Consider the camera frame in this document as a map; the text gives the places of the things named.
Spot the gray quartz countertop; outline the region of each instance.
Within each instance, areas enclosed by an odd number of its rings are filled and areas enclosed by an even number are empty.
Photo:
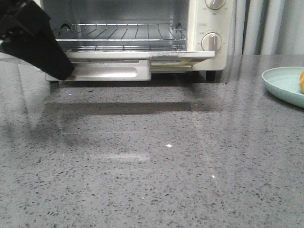
[[[230,57],[215,82],[61,83],[0,62],[1,228],[302,228],[304,109]]]

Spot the toaster oven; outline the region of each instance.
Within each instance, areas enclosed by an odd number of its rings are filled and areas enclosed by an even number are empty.
[[[212,79],[226,65],[233,0],[35,2],[73,65],[66,80],[150,80],[153,72],[201,70]],[[58,77],[46,73],[46,80]]]

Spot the light blue plate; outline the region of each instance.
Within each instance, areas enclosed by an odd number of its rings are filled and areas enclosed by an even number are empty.
[[[280,67],[262,74],[266,89],[283,101],[304,108],[304,93],[300,89],[300,74],[304,67]]]

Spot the wire rack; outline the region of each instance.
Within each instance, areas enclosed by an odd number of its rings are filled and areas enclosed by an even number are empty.
[[[55,31],[59,42],[185,41],[185,34],[172,24],[72,24]]]

